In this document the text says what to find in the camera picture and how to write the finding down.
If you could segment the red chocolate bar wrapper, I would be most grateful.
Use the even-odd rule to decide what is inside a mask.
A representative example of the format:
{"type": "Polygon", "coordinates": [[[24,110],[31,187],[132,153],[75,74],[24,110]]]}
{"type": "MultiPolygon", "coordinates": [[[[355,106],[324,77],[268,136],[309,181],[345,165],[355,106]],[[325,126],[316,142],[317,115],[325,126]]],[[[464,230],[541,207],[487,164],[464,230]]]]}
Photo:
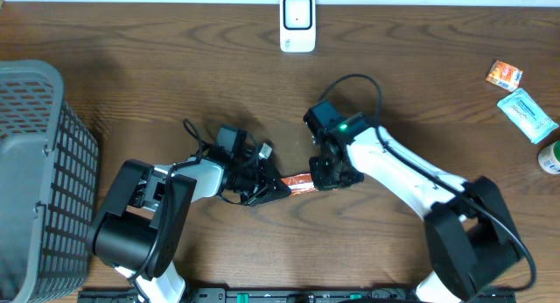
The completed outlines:
{"type": "Polygon", "coordinates": [[[290,189],[290,196],[317,191],[309,173],[300,173],[298,175],[283,177],[281,181],[290,189]]]}

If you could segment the orange tissue pack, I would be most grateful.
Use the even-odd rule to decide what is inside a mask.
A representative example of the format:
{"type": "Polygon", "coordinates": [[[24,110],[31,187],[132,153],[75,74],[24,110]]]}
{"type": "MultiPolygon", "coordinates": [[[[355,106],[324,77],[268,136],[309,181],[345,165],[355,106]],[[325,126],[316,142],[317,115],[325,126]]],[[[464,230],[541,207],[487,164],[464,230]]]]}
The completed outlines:
{"type": "Polygon", "coordinates": [[[496,60],[486,76],[486,81],[506,89],[508,92],[514,92],[519,88],[522,74],[521,69],[506,62],[496,60]]]}

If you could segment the teal wet wipes pack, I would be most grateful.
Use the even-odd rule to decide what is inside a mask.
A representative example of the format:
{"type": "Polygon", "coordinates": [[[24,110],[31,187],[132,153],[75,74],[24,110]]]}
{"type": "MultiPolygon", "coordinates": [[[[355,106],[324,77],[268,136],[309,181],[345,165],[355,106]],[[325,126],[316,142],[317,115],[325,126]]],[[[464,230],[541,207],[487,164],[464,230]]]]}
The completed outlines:
{"type": "Polygon", "coordinates": [[[523,88],[498,101],[497,106],[532,144],[540,143],[559,127],[523,88]]]}

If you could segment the green lid seasoning jar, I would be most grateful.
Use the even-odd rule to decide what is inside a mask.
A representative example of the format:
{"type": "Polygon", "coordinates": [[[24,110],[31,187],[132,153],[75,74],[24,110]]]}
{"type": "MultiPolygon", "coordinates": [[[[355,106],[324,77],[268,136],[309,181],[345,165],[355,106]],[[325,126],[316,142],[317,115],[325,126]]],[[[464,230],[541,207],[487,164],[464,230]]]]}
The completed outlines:
{"type": "Polygon", "coordinates": [[[558,175],[560,173],[559,146],[560,141],[556,141],[543,148],[537,156],[539,166],[546,173],[553,175],[558,175]]]}

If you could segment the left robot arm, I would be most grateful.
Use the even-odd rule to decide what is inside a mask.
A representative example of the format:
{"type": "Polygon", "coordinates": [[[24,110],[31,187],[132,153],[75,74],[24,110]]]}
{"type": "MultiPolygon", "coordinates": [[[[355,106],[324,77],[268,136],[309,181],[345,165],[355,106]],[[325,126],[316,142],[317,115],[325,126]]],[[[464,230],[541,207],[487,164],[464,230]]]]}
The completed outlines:
{"type": "Polygon", "coordinates": [[[227,125],[214,143],[189,123],[185,129],[197,151],[170,165],[126,160],[87,232],[87,251],[122,274],[139,302],[183,298],[186,282],[172,260],[193,202],[230,191],[254,207],[291,195],[268,144],[247,146],[250,133],[227,125]]]}

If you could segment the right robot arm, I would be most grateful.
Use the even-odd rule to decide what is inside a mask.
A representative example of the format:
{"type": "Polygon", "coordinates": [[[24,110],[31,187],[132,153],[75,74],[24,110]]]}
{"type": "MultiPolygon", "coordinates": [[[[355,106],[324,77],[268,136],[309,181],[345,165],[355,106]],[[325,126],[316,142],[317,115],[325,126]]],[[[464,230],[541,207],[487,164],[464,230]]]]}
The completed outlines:
{"type": "Polygon", "coordinates": [[[416,287],[427,302],[467,302],[527,254],[497,185],[448,173],[395,141],[362,113],[342,116],[328,101],[303,117],[320,147],[309,160],[319,191],[370,177],[423,221],[432,273],[416,287]]]}

